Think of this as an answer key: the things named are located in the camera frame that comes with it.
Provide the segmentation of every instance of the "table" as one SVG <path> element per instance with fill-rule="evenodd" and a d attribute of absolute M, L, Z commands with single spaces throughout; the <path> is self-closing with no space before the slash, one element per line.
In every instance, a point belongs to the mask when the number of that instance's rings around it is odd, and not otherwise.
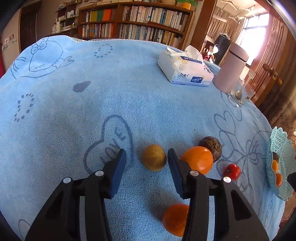
<path fill-rule="evenodd" d="M 53 36 L 14 61 L 0 80 L 0 210 L 19 237 L 64 177 L 85 178 L 124 148 L 118 194 L 106 200 L 113 239 L 181 240 L 163 228 L 161 217 L 168 206 L 189 200 L 176 193 L 168 164 L 151 172 L 140 157 L 152 143 L 181 156 L 205 136 L 218 138 L 223 149 L 207 176 L 220 179 L 224 167 L 237 163 L 238 186 L 275 236 L 284 202 L 266 177 L 266 118 L 252 102 L 235 107 L 213 84 L 171 84 L 157 65 L 166 48 Z M 212 240 L 212 198 L 209 216 Z"/>

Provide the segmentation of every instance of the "wooden door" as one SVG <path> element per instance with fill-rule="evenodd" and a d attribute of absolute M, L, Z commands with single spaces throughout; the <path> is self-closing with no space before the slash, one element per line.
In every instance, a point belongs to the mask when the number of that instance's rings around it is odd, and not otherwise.
<path fill-rule="evenodd" d="M 20 16 L 20 49 L 23 51 L 36 42 L 36 18 L 41 1 L 22 8 Z"/>
<path fill-rule="evenodd" d="M 256 94 L 252 101 L 259 106 L 265 99 L 277 80 L 277 75 L 281 71 L 288 53 L 287 41 L 291 41 L 288 36 L 288 28 L 280 18 L 270 15 L 269 22 L 272 25 L 271 34 L 267 42 L 264 54 L 256 68 L 255 78 L 249 83 Z"/>
<path fill-rule="evenodd" d="M 23 51 L 36 42 L 36 17 L 37 13 L 26 14 L 20 19 L 20 49 Z"/>

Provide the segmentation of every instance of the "metal screw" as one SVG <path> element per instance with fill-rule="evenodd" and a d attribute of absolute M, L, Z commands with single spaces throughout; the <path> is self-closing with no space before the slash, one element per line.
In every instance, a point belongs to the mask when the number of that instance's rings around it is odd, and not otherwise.
<path fill-rule="evenodd" d="M 198 176 L 198 171 L 196 171 L 196 170 L 192 170 L 191 172 L 190 172 L 190 174 L 192 175 L 192 176 Z"/>
<path fill-rule="evenodd" d="M 70 177 L 65 177 L 64 179 L 63 179 L 63 182 L 64 183 L 70 183 L 71 182 L 71 178 Z"/>
<path fill-rule="evenodd" d="M 226 183 L 230 183 L 231 178 L 230 177 L 223 177 L 223 181 L 226 182 Z"/>
<path fill-rule="evenodd" d="M 102 175 L 104 175 L 104 172 L 101 171 L 101 170 L 99 170 L 99 171 L 96 171 L 95 175 L 96 175 L 97 177 L 101 177 Z"/>

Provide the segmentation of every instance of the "pink container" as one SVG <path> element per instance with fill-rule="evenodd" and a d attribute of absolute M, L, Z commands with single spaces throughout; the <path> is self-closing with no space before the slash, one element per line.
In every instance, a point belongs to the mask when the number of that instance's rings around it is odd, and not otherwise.
<path fill-rule="evenodd" d="M 221 69 L 214 80 L 216 88 L 228 94 L 238 83 L 248 58 L 247 52 L 242 47 L 231 43 Z"/>

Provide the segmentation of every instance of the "yellow container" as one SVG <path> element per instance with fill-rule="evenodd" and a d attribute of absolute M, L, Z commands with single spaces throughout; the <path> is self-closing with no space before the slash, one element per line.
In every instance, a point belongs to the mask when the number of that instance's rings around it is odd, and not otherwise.
<path fill-rule="evenodd" d="M 190 9 L 191 8 L 191 4 L 188 3 L 188 2 L 184 2 L 183 5 L 182 5 L 182 8 L 186 8 L 186 9 Z"/>

